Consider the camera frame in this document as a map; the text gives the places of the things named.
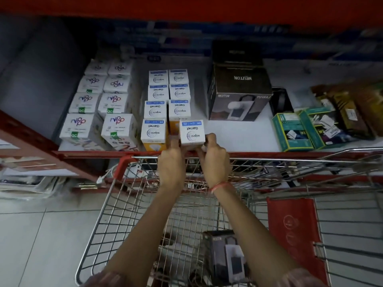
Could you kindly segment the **person's left hand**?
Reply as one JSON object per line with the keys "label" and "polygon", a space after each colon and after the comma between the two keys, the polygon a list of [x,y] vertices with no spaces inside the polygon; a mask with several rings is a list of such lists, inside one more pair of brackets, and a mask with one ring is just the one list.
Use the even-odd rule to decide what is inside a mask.
{"label": "person's left hand", "polygon": [[159,193],[180,194],[185,185],[186,161],[183,148],[178,152],[175,150],[164,152],[157,160],[159,174]]}

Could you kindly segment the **person's right hand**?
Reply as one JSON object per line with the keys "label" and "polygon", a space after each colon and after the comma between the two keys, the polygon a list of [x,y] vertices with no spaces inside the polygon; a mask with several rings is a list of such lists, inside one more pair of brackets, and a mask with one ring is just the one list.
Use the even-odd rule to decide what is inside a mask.
{"label": "person's right hand", "polygon": [[226,149],[219,146],[219,150],[202,151],[197,148],[196,152],[204,174],[204,179],[211,192],[226,185],[229,174],[232,172],[230,157]]}

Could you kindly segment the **white blue-topped bulb box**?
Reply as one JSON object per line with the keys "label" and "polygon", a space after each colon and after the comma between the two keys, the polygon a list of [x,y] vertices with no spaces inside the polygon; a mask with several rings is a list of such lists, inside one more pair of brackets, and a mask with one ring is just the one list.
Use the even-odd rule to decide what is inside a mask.
{"label": "white blue-topped bulb box", "polygon": [[203,120],[181,120],[179,137],[182,146],[199,146],[206,142]]}

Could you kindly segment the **person's right forearm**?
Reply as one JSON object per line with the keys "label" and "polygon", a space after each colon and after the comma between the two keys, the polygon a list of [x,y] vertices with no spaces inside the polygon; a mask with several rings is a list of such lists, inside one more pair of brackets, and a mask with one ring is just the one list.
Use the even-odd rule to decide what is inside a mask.
{"label": "person's right forearm", "polygon": [[267,228],[241,201],[230,183],[212,192],[222,205],[258,287],[273,287],[283,275],[299,268]]}

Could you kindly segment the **person's left forearm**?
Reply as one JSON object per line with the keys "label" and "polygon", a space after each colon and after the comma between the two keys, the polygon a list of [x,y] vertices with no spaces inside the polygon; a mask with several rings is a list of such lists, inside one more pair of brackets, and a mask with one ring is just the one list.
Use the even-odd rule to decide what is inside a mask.
{"label": "person's left forearm", "polygon": [[155,198],[108,261],[97,287],[146,287],[170,212],[183,184],[160,186]]}

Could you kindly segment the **rows of white bulb boxes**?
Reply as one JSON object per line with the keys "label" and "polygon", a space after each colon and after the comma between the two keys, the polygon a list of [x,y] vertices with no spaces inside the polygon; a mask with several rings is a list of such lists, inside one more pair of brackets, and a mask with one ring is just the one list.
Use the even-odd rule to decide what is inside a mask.
{"label": "rows of white bulb boxes", "polygon": [[186,68],[150,70],[141,142],[148,152],[167,148],[170,136],[179,135],[180,122],[191,117],[189,72]]}

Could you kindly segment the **large black-brown lamp box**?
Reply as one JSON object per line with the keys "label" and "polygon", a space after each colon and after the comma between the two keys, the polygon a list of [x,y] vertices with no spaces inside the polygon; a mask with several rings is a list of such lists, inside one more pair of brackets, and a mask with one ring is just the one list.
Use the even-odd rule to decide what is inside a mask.
{"label": "large black-brown lamp box", "polygon": [[213,65],[209,120],[253,122],[273,95],[264,67]]}

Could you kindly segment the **black round device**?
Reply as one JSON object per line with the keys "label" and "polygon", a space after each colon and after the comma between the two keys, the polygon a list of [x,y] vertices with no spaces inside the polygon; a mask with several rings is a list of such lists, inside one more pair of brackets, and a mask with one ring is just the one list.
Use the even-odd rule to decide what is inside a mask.
{"label": "black round device", "polygon": [[269,101],[273,116],[280,113],[294,113],[287,90],[283,87],[272,87],[272,97]]}

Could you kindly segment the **teal charger box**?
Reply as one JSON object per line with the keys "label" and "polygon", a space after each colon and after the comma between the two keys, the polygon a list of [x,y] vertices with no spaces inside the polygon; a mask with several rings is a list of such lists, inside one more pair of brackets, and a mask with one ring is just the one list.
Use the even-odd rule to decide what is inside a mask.
{"label": "teal charger box", "polygon": [[303,124],[293,112],[277,113],[272,123],[282,152],[314,150]]}
{"label": "teal charger box", "polygon": [[316,150],[338,148],[357,141],[343,129],[335,110],[307,108],[298,117]]}

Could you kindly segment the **rows of white colourful-logo boxes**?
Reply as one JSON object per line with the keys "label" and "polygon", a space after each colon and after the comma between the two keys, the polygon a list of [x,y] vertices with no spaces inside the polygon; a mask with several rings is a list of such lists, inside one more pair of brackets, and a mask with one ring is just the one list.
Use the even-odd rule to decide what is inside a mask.
{"label": "rows of white colourful-logo boxes", "polygon": [[71,101],[60,139],[84,151],[136,150],[141,93],[134,59],[92,59]]}

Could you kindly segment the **red cart seat flap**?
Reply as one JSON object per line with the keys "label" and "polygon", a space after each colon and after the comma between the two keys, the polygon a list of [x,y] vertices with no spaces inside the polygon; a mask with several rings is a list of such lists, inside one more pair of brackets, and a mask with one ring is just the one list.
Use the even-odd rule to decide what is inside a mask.
{"label": "red cart seat flap", "polygon": [[315,244],[322,240],[313,199],[266,199],[268,229],[289,255],[312,275],[328,284],[326,265]]}

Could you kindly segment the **red metal shelf rack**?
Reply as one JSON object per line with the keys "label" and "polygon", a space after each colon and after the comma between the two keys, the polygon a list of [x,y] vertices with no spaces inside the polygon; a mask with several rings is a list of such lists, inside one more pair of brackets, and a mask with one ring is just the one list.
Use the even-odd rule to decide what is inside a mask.
{"label": "red metal shelf rack", "polygon": [[101,46],[93,21],[172,26],[287,25],[339,33],[362,17],[383,29],[383,0],[0,0],[0,138],[96,179],[80,158],[57,155],[58,135],[81,75]]}

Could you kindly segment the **pile of brown packets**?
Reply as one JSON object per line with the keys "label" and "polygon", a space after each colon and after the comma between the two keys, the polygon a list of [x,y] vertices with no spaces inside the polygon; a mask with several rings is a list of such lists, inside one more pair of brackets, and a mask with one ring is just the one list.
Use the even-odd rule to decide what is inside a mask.
{"label": "pile of brown packets", "polygon": [[321,84],[310,90],[323,106],[335,109],[341,129],[352,138],[383,138],[383,79]]}

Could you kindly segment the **stack of flat plastic packs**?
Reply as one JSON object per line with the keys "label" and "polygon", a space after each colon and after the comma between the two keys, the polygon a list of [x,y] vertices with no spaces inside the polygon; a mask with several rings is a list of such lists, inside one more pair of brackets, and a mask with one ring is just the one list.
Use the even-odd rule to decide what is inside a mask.
{"label": "stack of flat plastic packs", "polygon": [[78,174],[33,156],[0,158],[0,198],[49,197]]}

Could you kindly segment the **pink shirt sleeve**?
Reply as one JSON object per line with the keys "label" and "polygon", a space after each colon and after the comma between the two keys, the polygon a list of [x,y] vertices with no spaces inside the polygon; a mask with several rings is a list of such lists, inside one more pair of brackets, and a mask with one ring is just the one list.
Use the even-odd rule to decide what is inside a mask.
{"label": "pink shirt sleeve", "polygon": [[273,287],[329,287],[303,268],[297,268],[283,275]]}

